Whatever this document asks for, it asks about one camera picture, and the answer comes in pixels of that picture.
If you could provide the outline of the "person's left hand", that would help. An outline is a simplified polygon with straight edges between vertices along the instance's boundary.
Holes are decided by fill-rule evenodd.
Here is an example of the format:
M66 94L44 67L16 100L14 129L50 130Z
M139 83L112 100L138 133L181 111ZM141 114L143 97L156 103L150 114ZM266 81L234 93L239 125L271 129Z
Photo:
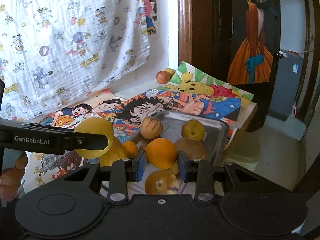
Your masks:
M1 200L11 202L17 196L21 180L25 174L25 168L28 163L28 157L25 152L16 160L13 168L5 170L1 174Z

